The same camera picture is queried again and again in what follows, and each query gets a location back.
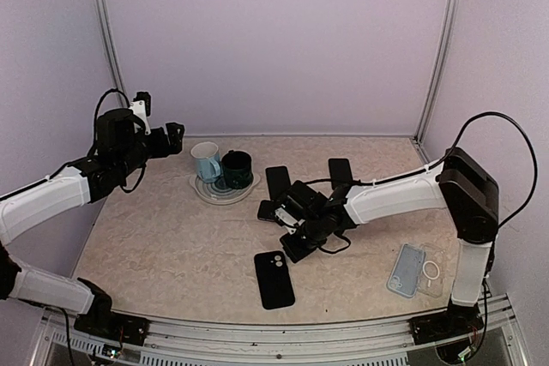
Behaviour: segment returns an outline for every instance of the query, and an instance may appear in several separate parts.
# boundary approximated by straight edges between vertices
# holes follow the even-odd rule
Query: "metal frame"
[[[101,29],[101,37],[103,38],[103,47],[105,48],[105,54],[109,64],[109,70],[111,71],[112,81],[119,91],[126,94],[124,82],[122,81],[122,74],[120,72],[120,66],[118,65],[117,53],[114,48],[114,41],[112,39],[111,25],[109,23],[109,15],[106,8],[106,0],[94,1]],[[117,94],[117,99],[121,107],[126,106],[122,96]]]
[[[438,44],[437,58],[435,60],[435,66],[431,75],[431,82],[429,85],[429,92],[427,99],[421,113],[419,125],[416,130],[414,140],[423,152],[423,142],[425,134],[431,121],[432,112],[437,100],[438,90],[440,88],[440,81],[442,80],[444,65],[446,64],[446,57],[448,56],[449,44],[452,36],[452,30],[454,28],[455,16],[457,11],[457,5],[459,0],[447,0],[446,11],[444,13],[443,31]]]
[[[507,296],[488,297],[488,330],[501,328],[513,366],[528,366],[522,334]],[[247,326],[148,317],[151,325],[143,347],[124,345],[120,364],[242,366],[279,363],[285,366],[347,366],[379,362],[400,364],[407,352],[435,344],[414,345],[408,320],[414,315],[372,321],[321,325]],[[64,318],[48,311],[39,328],[33,366],[43,366],[53,343],[66,345]],[[444,345],[453,339],[439,341]],[[71,330],[73,350],[92,354],[118,342]]]

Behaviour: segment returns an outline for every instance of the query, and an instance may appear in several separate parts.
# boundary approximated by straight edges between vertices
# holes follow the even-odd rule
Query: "black phone case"
[[[353,182],[353,173],[349,159],[328,159],[329,177],[332,182],[332,189],[341,186],[343,183]]]
[[[290,189],[290,174],[285,166],[268,167],[265,169],[267,176],[268,196],[275,201],[282,193]]]
[[[275,203],[273,201],[261,201],[259,210],[257,211],[257,218],[267,222],[275,222]]]
[[[254,256],[254,263],[263,307],[271,310],[292,306],[295,296],[284,253],[260,253]]]

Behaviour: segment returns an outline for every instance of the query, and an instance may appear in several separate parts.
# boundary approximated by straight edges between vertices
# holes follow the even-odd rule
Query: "mug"
[[[221,166],[225,183],[231,189],[245,189],[254,180],[251,156],[246,152],[230,150],[223,156]]]
[[[221,176],[220,149],[212,141],[198,143],[190,150],[195,158],[196,174],[205,183],[213,183]]]

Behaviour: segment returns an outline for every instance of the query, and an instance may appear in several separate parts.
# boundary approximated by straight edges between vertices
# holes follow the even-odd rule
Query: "wall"
[[[454,140],[462,123],[485,110],[503,111],[530,135],[540,162],[530,206],[500,231],[492,283],[507,291],[534,365],[549,358],[549,2],[460,0],[449,59],[427,137],[432,157]],[[532,180],[526,145],[499,119],[480,120],[462,147],[497,180],[501,215],[525,199]]]
[[[446,4],[107,2],[126,87],[191,135],[412,135]]]
[[[92,0],[0,0],[0,194],[41,179],[91,143],[111,86]],[[70,275],[98,206],[52,219],[9,252]],[[26,362],[41,311],[0,301],[0,364]]]

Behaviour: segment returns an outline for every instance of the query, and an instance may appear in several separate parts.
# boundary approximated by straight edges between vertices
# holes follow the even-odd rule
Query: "beige table surface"
[[[357,321],[404,315],[446,306],[457,258],[455,227],[448,211],[391,216],[346,232],[351,248],[338,255],[319,251],[297,264],[289,260],[296,295],[290,308],[265,310],[253,257],[281,250],[285,230],[257,220],[268,199],[265,168],[286,165],[292,180],[328,177],[328,159],[349,158],[353,176],[381,178],[421,165],[409,139],[366,137],[227,137],[221,153],[251,154],[262,177],[250,196],[231,206],[213,206],[189,185],[194,163],[184,152],[148,162],[139,189],[117,189],[87,241],[75,274],[112,296],[113,308],[177,320],[240,324],[296,324]],[[318,184],[325,194],[327,183]],[[446,273],[439,298],[412,299],[387,290],[386,282],[404,243],[433,243],[445,250]],[[330,238],[327,248],[341,245]]]

